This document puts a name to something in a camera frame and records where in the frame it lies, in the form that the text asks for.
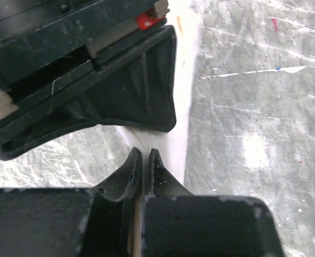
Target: black plastic housing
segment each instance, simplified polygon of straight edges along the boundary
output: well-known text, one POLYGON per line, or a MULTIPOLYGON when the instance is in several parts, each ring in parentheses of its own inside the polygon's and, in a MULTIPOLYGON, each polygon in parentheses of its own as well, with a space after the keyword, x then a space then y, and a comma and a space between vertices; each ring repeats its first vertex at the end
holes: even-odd
POLYGON ((175 126, 176 35, 166 19, 147 30, 124 33, 95 58, 87 49, 90 39, 132 22, 156 1, 84 2, 40 28, 0 33, 0 90, 19 107, 0 120, 1 160, 97 124, 161 132, 175 126), (75 23, 78 28, 67 26, 75 23), (49 46, 42 48, 45 42, 49 46))
POLYGON ((146 168, 133 148, 92 189, 0 189, 0 256, 284 257, 261 200, 194 196, 155 149, 146 168))

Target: red mark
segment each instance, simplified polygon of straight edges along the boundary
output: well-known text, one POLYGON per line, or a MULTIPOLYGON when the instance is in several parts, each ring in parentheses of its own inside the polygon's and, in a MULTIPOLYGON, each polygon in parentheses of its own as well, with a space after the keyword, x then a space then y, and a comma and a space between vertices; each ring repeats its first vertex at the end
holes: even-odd
POLYGON ((136 23, 142 31, 152 27, 166 16, 164 15, 161 18, 154 18, 149 15, 149 12, 151 11, 148 10, 147 12, 144 12, 136 17, 136 23))
POLYGON ((278 32, 278 24, 276 23, 276 18, 272 18, 272 22, 273 22, 273 25, 274 25, 274 31, 278 32))

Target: screw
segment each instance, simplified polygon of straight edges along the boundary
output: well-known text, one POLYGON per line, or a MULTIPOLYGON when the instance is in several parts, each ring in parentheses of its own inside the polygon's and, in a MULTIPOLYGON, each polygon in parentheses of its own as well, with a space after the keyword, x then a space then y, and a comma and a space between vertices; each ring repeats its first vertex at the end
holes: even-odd
POLYGON ((60 10, 63 12, 63 13, 67 13, 71 10, 71 5, 70 3, 65 3, 65 4, 61 4, 60 5, 60 10))

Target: gray marble surface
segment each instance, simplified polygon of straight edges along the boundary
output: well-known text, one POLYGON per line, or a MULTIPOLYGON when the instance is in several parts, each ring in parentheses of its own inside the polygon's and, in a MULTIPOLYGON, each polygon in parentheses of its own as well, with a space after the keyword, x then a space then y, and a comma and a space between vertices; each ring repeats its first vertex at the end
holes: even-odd
MULTIPOLYGON (((196 2, 185 186, 261 198, 285 254, 315 256, 315 0, 196 2)), ((92 186, 129 151, 114 127, 78 131, 0 162, 0 187, 92 186)))

